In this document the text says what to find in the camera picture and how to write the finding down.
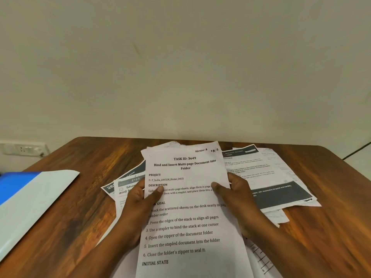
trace wall socket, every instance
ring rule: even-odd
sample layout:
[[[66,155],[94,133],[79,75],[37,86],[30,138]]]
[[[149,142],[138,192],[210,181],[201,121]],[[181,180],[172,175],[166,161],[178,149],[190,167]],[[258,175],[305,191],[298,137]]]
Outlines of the wall socket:
[[[44,157],[49,149],[44,142],[15,142],[1,140],[2,152],[6,155]]]

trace hand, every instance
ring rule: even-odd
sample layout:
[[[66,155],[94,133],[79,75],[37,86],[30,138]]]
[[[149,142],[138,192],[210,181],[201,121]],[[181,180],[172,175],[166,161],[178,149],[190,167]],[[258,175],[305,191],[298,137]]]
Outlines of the hand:
[[[142,227],[151,215],[153,205],[161,198],[164,187],[159,186],[144,199],[144,178],[141,179],[128,193],[123,212],[117,225],[128,236],[128,247],[135,247],[140,239]]]
[[[211,183],[211,187],[222,197],[228,210],[237,218],[242,235],[251,238],[258,232],[257,228],[268,219],[257,207],[247,180],[233,173],[228,173],[228,180],[231,189],[216,182]]]

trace beige wall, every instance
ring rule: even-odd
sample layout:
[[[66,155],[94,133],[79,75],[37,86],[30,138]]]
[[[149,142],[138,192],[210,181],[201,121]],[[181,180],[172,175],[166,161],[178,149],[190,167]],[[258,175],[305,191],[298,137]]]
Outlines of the beige wall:
[[[371,0],[0,0],[0,139],[371,139]],[[0,155],[0,171],[34,158]]]

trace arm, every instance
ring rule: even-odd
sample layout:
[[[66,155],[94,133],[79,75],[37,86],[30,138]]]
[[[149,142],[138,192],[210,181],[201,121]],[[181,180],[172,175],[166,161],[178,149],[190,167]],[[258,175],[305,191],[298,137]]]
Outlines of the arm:
[[[213,190],[237,218],[242,234],[262,249],[283,277],[338,277],[302,244],[266,218],[257,207],[246,180],[232,173],[228,173],[228,179],[231,189],[213,182]]]
[[[83,258],[68,278],[109,278],[124,254],[138,244],[142,226],[164,191],[164,187],[159,186],[143,199],[143,188],[144,179],[128,193],[123,212],[111,232]]]

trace wooden table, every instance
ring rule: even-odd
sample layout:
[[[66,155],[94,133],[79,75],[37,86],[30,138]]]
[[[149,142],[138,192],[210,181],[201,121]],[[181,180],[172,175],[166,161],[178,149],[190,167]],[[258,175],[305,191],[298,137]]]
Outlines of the wooden table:
[[[0,277],[66,277],[115,218],[114,201],[100,187],[138,165],[141,149],[168,141],[78,137],[28,168],[80,175],[0,263]],[[223,150],[249,144],[220,142]],[[322,204],[286,208],[290,222],[281,228],[341,277],[370,277],[371,182],[320,146],[256,145],[275,150]]]

